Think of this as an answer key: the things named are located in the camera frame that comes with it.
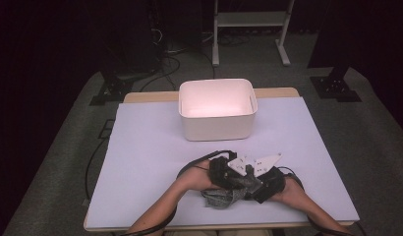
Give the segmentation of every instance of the white plastic bin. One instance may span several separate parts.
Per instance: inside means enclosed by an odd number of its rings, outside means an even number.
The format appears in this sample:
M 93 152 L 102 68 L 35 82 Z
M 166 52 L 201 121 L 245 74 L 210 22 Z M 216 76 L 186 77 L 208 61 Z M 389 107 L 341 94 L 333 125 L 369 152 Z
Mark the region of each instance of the white plastic bin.
M 247 138 L 258 110 L 251 83 L 245 79 L 216 79 L 182 83 L 179 112 L 189 141 Z

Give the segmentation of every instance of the dark background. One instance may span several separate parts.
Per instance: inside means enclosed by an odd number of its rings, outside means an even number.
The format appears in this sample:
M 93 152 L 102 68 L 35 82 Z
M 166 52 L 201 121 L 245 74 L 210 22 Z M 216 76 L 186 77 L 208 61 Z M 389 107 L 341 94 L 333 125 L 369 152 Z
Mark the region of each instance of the dark background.
M 211 0 L 168 1 L 181 7 L 164 12 L 162 7 L 151 8 L 158 15 L 150 25 L 159 24 L 174 34 L 188 26 L 169 22 L 171 15 L 186 18 L 191 12 L 200 17 L 192 19 L 190 37 L 211 30 Z M 112 2 L 128 4 L 128 0 Z M 131 72 L 156 69 L 157 49 L 149 47 L 150 29 L 137 29 L 142 25 L 137 21 L 147 19 L 114 24 L 125 19 L 116 19 L 120 12 L 116 7 L 110 12 L 108 4 L 109 0 L 92 4 L 0 0 L 0 234 L 91 75 L 102 69 L 109 73 L 115 68 Z M 220 10 L 281 10 L 286 4 L 282 0 L 272 6 L 261 0 L 223 0 Z M 131 11 L 138 9 L 138 5 L 130 6 Z M 145 50 L 133 53 L 141 53 L 139 58 L 147 61 L 128 58 L 131 47 L 125 46 L 121 27 L 144 32 L 146 36 L 139 37 L 142 41 L 134 43 L 146 45 Z M 334 66 L 338 56 L 346 53 L 351 67 L 368 78 L 403 128 L 403 2 L 297 0 L 289 31 L 319 31 L 310 67 Z

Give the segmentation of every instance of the human arm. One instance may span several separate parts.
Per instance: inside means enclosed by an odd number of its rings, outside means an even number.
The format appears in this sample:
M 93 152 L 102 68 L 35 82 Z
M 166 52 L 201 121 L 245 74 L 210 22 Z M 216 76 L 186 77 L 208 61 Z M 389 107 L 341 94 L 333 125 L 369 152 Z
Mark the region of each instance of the human arm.
M 351 232 L 334 220 L 326 211 L 316 204 L 291 177 L 285 178 L 285 188 L 281 193 L 270 198 L 305 213 L 314 223 L 330 230 L 351 234 Z
M 181 174 L 165 193 L 129 228 L 128 233 L 146 230 L 164 221 L 189 190 L 215 188 L 207 176 L 209 160 L 189 168 Z M 163 229 L 149 235 L 162 235 Z

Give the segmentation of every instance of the gray carpet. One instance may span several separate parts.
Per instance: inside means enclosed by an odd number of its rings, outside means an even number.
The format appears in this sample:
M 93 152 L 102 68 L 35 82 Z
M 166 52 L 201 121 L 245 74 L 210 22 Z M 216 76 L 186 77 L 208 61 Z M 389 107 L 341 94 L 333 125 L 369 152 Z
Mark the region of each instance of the gray carpet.
M 287 35 L 285 47 L 292 63 L 290 67 L 282 66 L 273 42 L 275 38 L 276 35 L 252 36 L 251 41 L 237 47 L 221 46 L 215 77 L 245 78 L 254 88 L 297 89 L 310 109 L 368 235 L 403 236 L 403 131 L 375 96 L 368 80 L 353 69 L 349 69 L 345 80 L 362 102 L 341 103 L 318 97 L 309 77 L 326 76 L 331 69 L 307 69 L 315 34 Z M 210 56 L 210 47 L 204 51 Z M 205 56 L 188 52 L 175 58 L 181 63 L 180 69 L 170 76 L 176 87 L 184 81 L 212 78 L 212 68 Z M 164 64 L 166 72 L 176 65 L 168 60 Z M 140 90 L 149 80 L 136 82 L 133 91 Z M 79 94 L 5 235 L 110 235 L 83 229 L 87 211 L 82 206 L 86 197 L 86 166 L 100 143 L 97 137 L 104 122 L 115 118 L 118 106 L 118 102 L 88 105 L 102 84 L 103 79 L 97 73 Z M 165 78 L 145 88 L 147 91 L 171 89 Z M 90 166 L 91 192 L 106 147 L 104 143 Z M 361 235 L 356 225 L 350 228 Z M 310 227 L 286 230 L 288 236 L 315 233 Z

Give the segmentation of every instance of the white tabletop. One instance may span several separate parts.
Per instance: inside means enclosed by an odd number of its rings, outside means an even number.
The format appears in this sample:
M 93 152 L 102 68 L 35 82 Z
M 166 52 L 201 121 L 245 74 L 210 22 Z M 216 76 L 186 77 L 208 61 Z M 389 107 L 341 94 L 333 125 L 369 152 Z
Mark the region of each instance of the white tabletop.
M 301 97 L 259 98 L 252 134 L 244 140 L 189 142 L 178 102 L 119 105 L 108 151 L 85 220 L 86 230 L 126 229 L 174 181 L 188 162 L 230 149 L 253 161 L 282 153 L 276 166 L 293 169 L 306 192 L 336 220 L 359 216 Z M 238 201 L 227 209 L 205 207 L 199 192 L 179 202 L 169 227 L 305 223 L 301 212 L 279 203 Z

